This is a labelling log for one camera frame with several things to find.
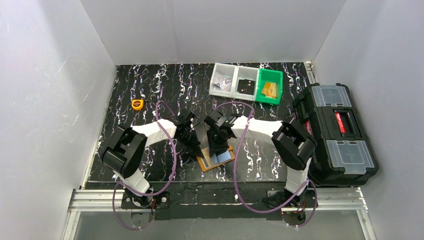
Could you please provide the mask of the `orange leather card holder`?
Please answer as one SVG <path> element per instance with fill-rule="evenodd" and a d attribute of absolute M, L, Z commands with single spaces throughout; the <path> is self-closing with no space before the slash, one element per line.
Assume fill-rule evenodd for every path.
<path fill-rule="evenodd" d="M 226 164 L 228 162 L 233 161 L 235 159 L 235 154 L 233 152 L 234 148 L 230 145 L 228 147 L 228 149 L 230 150 L 230 160 L 225 161 L 225 162 L 217 162 L 217 160 L 216 160 L 216 154 L 212 157 L 212 160 L 210 160 L 209 149 L 208 148 L 203 148 L 202 149 L 202 152 L 204 154 L 204 157 L 197 157 L 196 158 L 197 161 L 198 161 L 198 163 L 199 163 L 199 166 L 200 166 L 201 170 L 203 172 L 207 172 L 207 171 L 210 171 L 210 170 L 212 170 L 214 168 L 217 168 L 219 166 L 222 166 L 222 165 L 224 165 L 224 164 Z"/>

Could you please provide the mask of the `black credit card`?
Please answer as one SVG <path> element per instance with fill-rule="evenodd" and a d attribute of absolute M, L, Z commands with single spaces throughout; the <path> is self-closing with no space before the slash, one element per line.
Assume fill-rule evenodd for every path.
<path fill-rule="evenodd" d="M 240 79 L 237 85 L 237 92 L 240 94 L 251 95 L 247 93 L 249 79 Z"/>
<path fill-rule="evenodd" d="M 256 81 L 249 80 L 247 84 L 247 93 L 250 95 L 254 95 L 256 90 Z"/>

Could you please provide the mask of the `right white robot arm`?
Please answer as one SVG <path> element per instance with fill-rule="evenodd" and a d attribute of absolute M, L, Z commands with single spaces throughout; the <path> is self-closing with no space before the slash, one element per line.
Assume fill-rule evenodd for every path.
<path fill-rule="evenodd" d="M 307 187 L 311 158 L 318 145 L 294 114 L 284 120 L 248 119 L 240 114 L 225 115 L 217 110 L 205 118 L 209 154 L 220 155 L 229 147 L 231 138 L 248 138 L 272 144 L 287 166 L 284 189 L 301 196 Z"/>

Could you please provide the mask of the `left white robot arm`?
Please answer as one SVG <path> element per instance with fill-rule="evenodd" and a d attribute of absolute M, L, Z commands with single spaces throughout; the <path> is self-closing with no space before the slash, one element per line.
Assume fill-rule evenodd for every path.
<path fill-rule="evenodd" d="M 203 157 L 195 120 L 196 115 L 188 111 L 145 125 L 118 126 L 100 155 L 101 161 L 117 174 L 121 185 L 130 192 L 138 197 L 155 197 L 168 188 L 173 177 L 169 177 L 161 190 L 148 192 L 150 184 L 139 168 L 145 148 L 165 140 L 169 140 L 174 148 L 174 140 L 177 140 L 189 156 Z"/>

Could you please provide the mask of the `gold credit card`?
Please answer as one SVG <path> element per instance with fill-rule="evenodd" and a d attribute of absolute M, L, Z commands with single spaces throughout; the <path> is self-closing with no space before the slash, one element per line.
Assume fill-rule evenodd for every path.
<path fill-rule="evenodd" d="M 262 88 L 262 91 L 261 91 L 261 93 L 263 94 L 263 95 L 265 95 L 266 96 L 266 90 L 267 90 L 267 83 L 271 83 L 271 82 L 266 82 L 265 84 L 264 84 L 264 86 L 263 86 L 263 88 Z"/>

